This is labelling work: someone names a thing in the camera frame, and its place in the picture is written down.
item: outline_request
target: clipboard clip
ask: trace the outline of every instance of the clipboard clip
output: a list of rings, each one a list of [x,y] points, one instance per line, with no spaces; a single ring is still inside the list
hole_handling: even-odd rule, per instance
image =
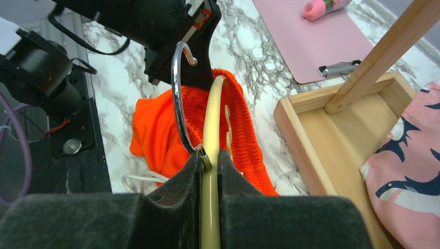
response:
[[[320,66],[318,71],[324,78],[342,77],[344,80],[353,73],[362,61],[354,60],[351,62],[339,62],[331,66]]]

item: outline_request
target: black strap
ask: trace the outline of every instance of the black strap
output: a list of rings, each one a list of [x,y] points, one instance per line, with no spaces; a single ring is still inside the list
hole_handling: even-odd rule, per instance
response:
[[[74,60],[79,61],[80,63],[82,63],[86,67],[83,67],[83,66],[80,66],[80,65],[73,63]],[[73,58],[70,61],[72,62],[72,69],[73,70],[81,70],[81,71],[89,73],[89,74],[98,73],[98,70],[96,70],[93,66],[91,66],[89,63],[81,60],[80,58]]]
[[[63,12],[64,7],[57,4],[55,6],[55,8],[53,9],[52,13],[49,14],[48,20],[49,22],[56,27],[59,31],[63,32],[65,35],[67,35],[68,37],[70,37],[70,39],[72,39],[74,42],[78,43],[80,46],[82,46],[83,48],[86,48],[92,52],[98,53],[98,54],[103,54],[106,56],[114,56],[117,54],[122,53],[124,50],[126,50],[126,48],[128,48],[128,45],[130,45],[130,39],[127,38],[126,42],[123,44],[122,47],[120,47],[118,50],[111,52],[111,53],[104,53],[101,52],[97,49],[95,49],[94,47],[90,46],[87,42],[85,42],[83,39],[79,38],[77,35],[75,35],[73,32],[71,32],[70,30],[68,30],[66,27],[64,27],[63,25],[61,25],[56,19],[55,17],[61,15],[61,13]]]

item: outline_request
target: pink clipboard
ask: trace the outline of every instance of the pink clipboard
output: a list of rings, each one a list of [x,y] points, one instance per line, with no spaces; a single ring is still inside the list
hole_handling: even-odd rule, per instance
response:
[[[310,0],[254,0],[296,82],[326,78],[320,66],[364,60],[373,48],[345,10],[310,22],[301,11]]]

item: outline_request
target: gray wall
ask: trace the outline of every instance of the gray wall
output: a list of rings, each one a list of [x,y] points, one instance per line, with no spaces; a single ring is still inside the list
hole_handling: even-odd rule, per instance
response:
[[[16,24],[47,18],[55,6],[51,0],[0,0],[0,17]]]
[[[389,9],[396,16],[400,16],[411,4],[412,0],[377,0],[385,8]],[[440,50],[440,22],[434,25],[426,34],[425,39],[436,49]]]

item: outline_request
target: red wire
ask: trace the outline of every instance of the red wire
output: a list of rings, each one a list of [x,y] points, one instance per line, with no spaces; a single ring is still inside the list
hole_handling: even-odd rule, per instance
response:
[[[64,127],[66,124],[68,124],[69,122],[70,122],[70,120],[67,120],[67,119],[64,118],[63,123],[62,123],[60,126],[57,126],[57,127],[54,127],[54,128],[51,128],[51,129],[47,130],[47,131],[43,134],[43,136],[47,136],[47,135],[49,135],[49,134],[51,134],[51,133],[54,133],[54,132],[58,131],[59,129],[63,128],[63,127]]]

